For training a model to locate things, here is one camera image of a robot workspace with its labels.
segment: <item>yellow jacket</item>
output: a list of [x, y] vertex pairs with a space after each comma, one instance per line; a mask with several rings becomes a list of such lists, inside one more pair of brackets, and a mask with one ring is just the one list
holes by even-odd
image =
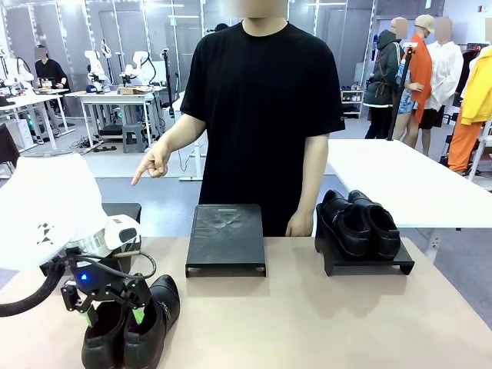
[[489, 121], [492, 117], [492, 47], [480, 53], [463, 100], [461, 124]]

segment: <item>orange jacket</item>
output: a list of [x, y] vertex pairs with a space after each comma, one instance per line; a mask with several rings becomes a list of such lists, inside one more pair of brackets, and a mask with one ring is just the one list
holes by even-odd
[[427, 50], [424, 40], [419, 35], [414, 35], [412, 42], [418, 43], [410, 60], [410, 74], [413, 83], [420, 83], [424, 86], [423, 91], [413, 91], [412, 101], [418, 103], [415, 121], [419, 125], [424, 115], [425, 101], [431, 96], [432, 86], [432, 58]]

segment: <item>black t-shirt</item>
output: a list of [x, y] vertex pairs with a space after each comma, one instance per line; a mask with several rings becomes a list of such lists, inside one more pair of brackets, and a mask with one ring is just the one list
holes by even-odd
[[36, 75], [38, 78], [50, 78], [55, 80], [55, 84], [61, 83], [62, 78], [67, 78], [67, 75], [63, 72], [62, 67], [57, 61], [53, 59], [48, 59], [46, 64], [43, 64], [41, 60], [35, 63]]
[[200, 203], [259, 204], [265, 236], [283, 236], [298, 207], [305, 139], [345, 129], [331, 50], [291, 24], [204, 37], [181, 111], [207, 127]]

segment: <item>glass wall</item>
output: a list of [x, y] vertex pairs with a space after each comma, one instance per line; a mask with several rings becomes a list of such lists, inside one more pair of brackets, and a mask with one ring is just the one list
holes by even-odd
[[[115, 83], [121, 83], [118, 54], [124, 68], [133, 64], [136, 51], [150, 52], [151, 60], [159, 63], [162, 50], [167, 49], [173, 91], [176, 85], [184, 91], [201, 38], [218, 23], [241, 21], [226, 16], [223, 1], [9, 0], [4, 2], [5, 24], [12, 52], [34, 70], [34, 47], [46, 45], [69, 75], [72, 90], [83, 90], [88, 83], [84, 51], [101, 51], [105, 39], [112, 50], [109, 65]], [[372, 5], [373, 0], [289, 0], [289, 22], [330, 46], [342, 85], [354, 83], [364, 61]], [[109, 74], [103, 55], [101, 63]]]

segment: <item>beige tabletop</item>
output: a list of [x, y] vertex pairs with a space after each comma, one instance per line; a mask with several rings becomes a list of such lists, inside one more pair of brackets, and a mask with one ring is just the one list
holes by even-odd
[[[267, 278], [188, 280], [187, 238], [144, 243], [158, 262], [156, 277], [171, 274], [181, 295], [161, 369], [492, 368], [492, 331], [408, 240], [416, 261], [408, 277], [327, 277], [313, 238], [272, 238]], [[138, 259], [133, 270], [149, 268]], [[41, 282], [39, 271], [20, 273], [0, 302]], [[85, 327], [57, 290], [37, 308], [0, 319], [0, 367], [82, 368]]]

